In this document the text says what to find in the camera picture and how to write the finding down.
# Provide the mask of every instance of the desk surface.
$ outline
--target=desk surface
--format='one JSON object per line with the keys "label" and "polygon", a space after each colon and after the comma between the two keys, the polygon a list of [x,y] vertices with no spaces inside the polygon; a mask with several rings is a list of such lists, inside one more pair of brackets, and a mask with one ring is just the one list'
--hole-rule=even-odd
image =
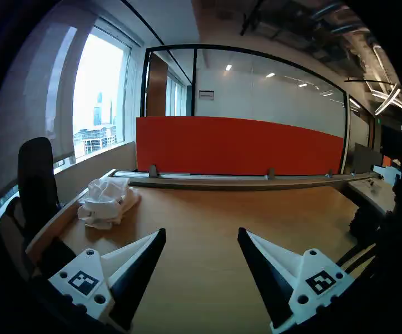
{"label": "desk surface", "polygon": [[[374,181],[372,186],[369,184],[369,180]],[[368,200],[383,215],[388,210],[394,210],[395,195],[389,183],[372,178],[349,182],[349,187]]]}
{"label": "desk surface", "polygon": [[270,333],[269,315],[237,242],[239,227],[302,254],[337,261],[353,245],[357,206],[324,186],[278,191],[137,188],[142,196],[109,231],[74,221],[61,238],[75,252],[108,253],[158,228],[167,243],[133,319],[137,333]]}

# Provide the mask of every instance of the white desk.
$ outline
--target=white desk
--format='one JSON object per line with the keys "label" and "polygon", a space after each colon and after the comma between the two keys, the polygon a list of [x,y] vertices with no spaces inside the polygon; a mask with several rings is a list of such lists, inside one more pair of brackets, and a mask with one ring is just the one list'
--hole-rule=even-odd
{"label": "white desk", "polygon": [[[372,186],[370,185],[369,180],[374,181]],[[385,215],[387,211],[394,210],[395,194],[389,183],[376,178],[371,178],[349,182],[349,187],[365,198],[382,215]]]}

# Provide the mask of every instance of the window sill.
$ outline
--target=window sill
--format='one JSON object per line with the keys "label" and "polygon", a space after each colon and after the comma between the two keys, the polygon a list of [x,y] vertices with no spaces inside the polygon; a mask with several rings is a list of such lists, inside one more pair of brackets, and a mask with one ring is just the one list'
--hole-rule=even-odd
{"label": "window sill", "polygon": [[99,151],[96,151],[96,152],[92,152],[92,153],[89,153],[89,154],[82,155],[81,157],[76,158],[76,162],[75,162],[74,164],[65,165],[65,166],[60,166],[60,167],[54,168],[54,175],[56,175],[56,174],[58,174],[58,173],[60,173],[60,172],[62,172],[62,171],[64,171],[64,170],[66,170],[66,169],[68,169],[68,168],[72,168],[73,166],[76,166],[77,164],[81,163],[82,161],[88,160],[88,159],[90,159],[90,158],[94,158],[96,155],[103,154],[103,153],[108,152],[108,151],[110,151],[110,150],[118,149],[119,147],[122,147],[122,146],[124,146],[124,145],[128,145],[129,143],[132,143],[132,142],[131,142],[131,141],[128,141],[128,142],[123,141],[123,142],[121,142],[121,143],[118,143],[118,144],[116,144],[116,145],[109,146],[109,147],[104,148],[104,149],[101,149],[101,150],[99,150]]}

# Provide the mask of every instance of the orange partition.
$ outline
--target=orange partition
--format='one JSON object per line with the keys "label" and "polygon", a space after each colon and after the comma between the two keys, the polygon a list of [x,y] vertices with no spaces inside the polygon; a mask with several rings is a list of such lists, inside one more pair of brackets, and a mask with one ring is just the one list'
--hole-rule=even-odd
{"label": "orange partition", "polygon": [[302,127],[225,117],[137,118],[137,165],[163,173],[339,173],[343,138]]}

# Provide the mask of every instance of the sign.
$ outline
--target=sign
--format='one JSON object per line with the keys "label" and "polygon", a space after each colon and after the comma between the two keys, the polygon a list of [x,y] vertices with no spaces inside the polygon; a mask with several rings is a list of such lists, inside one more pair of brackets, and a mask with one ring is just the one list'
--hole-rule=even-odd
{"label": "sign", "polygon": [[215,99],[215,92],[214,91],[199,91],[199,99],[213,101]]}

